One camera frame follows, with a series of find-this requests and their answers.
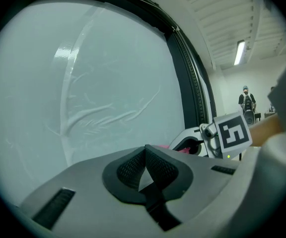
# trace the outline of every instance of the desk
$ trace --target desk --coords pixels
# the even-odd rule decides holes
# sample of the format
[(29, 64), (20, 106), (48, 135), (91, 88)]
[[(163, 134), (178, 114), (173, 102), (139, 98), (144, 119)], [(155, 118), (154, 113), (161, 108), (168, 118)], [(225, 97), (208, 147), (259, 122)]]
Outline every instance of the desk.
[(255, 113), (254, 114), (254, 119), (256, 120), (256, 119), (259, 119), (259, 121), (260, 121), (260, 119), (261, 119), (261, 113)]
[(267, 112), (267, 113), (264, 113), (264, 118), (267, 118), (267, 117), (272, 116), (272, 115), (274, 115), (274, 114), (275, 114), (275, 112)]

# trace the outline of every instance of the black slot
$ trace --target black slot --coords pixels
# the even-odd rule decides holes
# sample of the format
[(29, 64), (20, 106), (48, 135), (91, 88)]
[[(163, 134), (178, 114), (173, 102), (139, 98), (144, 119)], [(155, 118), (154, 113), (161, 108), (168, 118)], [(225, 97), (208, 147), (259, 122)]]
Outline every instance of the black slot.
[(64, 209), (67, 207), (75, 191), (62, 188), (56, 195), (35, 215), (33, 221), (39, 225), (51, 229)]
[(236, 171), (236, 169), (230, 169), (230, 168), (225, 168), (221, 166), (213, 166), (212, 170), (215, 170), (217, 172), (221, 172), (224, 174), (228, 174), (228, 175), (233, 175), (233, 173)]

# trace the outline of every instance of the ceiling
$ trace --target ceiling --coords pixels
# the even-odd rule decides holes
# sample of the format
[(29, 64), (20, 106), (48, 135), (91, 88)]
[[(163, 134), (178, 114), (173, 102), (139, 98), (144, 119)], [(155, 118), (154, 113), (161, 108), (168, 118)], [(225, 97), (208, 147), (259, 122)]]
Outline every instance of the ceiling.
[[(237, 42), (241, 40), (246, 42), (246, 48), (240, 64), (286, 54), (286, 21), (269, 0), (153, 1), (159, 3), (191, 39), (207, 70), (215, 70), (217, 66), (233, 67)], [(194, 36), (199, 33), (202, 40)]]

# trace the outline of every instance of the person in background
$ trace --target person in background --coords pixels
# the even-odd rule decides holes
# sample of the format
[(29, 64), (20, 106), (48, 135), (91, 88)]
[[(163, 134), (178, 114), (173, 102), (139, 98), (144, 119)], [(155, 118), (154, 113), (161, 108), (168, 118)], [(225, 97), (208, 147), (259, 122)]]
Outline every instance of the person in background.
[(269, 108), (269, 112), (274, 113), (276, 111), (276, 109), (274, 108), (274, 106), (272, 105), (272, 103), (270, 103), (270, 108)]
[[(240, 96), (239, 96), (238, 104), (241, 106), (241, 108), (243, 110), (243, 113), (244, 113), (244, 109), (243, 109), (244, 108), (244, 103), (243, 102), (244, 102), (244, 97), (249, 94), (248, 86), (246, 86), (246, 85), (243, 86), (242, 91), (243, 91), (243, 93), (240, 94)], [(254, 103), (253, 112), (255, 112), (256, 107), (257, 107), (257, 103), (256, 103), (256, 100), (254, 99), (254, 96), (252, 94), (250, 94), (250, 97), (251, 97), (252, 102)]]

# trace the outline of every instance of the fluorescent light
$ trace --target fluorescent light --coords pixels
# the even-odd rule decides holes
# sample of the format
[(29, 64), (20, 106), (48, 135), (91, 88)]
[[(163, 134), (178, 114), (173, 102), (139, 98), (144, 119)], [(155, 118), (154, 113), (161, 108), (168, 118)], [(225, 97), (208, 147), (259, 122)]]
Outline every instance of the fluorescent light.
[(234, 65), (238, 65), (240, 63), (240, 59), (244, 50), (245, 41), (238, 42), (238, 49), (237, 49), (237, 55), (236, 60), (234, 61)]

